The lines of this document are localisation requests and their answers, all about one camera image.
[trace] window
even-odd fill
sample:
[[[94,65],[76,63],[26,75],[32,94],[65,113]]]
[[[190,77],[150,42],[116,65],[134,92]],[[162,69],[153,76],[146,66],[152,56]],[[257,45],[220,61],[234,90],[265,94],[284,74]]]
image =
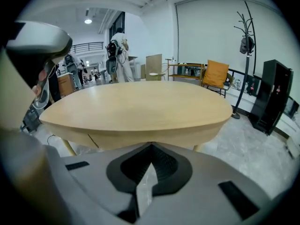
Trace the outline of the window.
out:
[[[112,39],[117,28],[122,28],[125,31],[125,12],[121,12],[116,21],[112,24],[112,27],[109,29],[109,40]]]

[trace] table leg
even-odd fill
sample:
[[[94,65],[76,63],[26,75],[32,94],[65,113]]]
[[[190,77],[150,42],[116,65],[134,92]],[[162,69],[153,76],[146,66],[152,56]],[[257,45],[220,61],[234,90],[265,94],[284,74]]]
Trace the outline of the table leg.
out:
[[[133,66],[135,67],[135,77],[138,78],[139,75],[137,73],[136,65],[135,65],[135,58],[133,59]]]
[[[169,80],[169,69],[170,67],[169,67],[169,60],[168,60],[168,80]]]
[[[203,144],[201,145],[195,145],[194,148],[193,148],[193,151],[195,152],[200,152],[203,148]]]
[[[65,139],[62,139],[62,142],[64,143],[64,145],[66,146],[66,148],[68,149],[68,151],[72,154],[72,156],[76,156],[76,153],[74,152],[74,150],[71,147],[70,143],[67,140],[65,140]]]

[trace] black bag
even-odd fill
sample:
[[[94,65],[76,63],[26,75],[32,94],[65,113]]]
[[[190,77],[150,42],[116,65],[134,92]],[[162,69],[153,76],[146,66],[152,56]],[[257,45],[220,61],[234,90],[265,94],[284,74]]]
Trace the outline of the black bag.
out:
[[[254,48],[254,41],[251,37],[248,37],[249,40],[249,53],[252,53],[252,49]],[[247,40],[245,37],[243,37],[241,43],[240,43],[240,52],[242,54],[245,54],[247,52]]]
[[[106,70],[109,75],[115,74],[117,71],[117,58],[111,57],[106,61]]]
[[[122,49],[116,40],[110,41],[106,47],[108,58],[116,57],[122,53]]]
[[[70,63],[73,63],[73,58],[70,54],[67,54],[65,56],[65,63],[66,63],[66,66],[69,65]]]

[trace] black cabinet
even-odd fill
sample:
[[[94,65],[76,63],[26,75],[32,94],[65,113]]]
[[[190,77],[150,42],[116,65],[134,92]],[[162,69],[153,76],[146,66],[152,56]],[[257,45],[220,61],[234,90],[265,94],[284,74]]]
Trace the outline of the black cabinet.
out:
[[[262,82],[249,114],[252,126],[270,135],[285,109],[293,81],[293,71],[278,62],[264,62]]]

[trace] orange cushion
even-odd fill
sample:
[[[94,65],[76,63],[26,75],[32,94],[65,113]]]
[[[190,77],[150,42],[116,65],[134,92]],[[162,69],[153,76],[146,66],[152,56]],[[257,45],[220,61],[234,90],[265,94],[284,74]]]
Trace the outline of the orange cushion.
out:
[[[222,88],[226,81],[229,65],[208,60],[203,83]]]

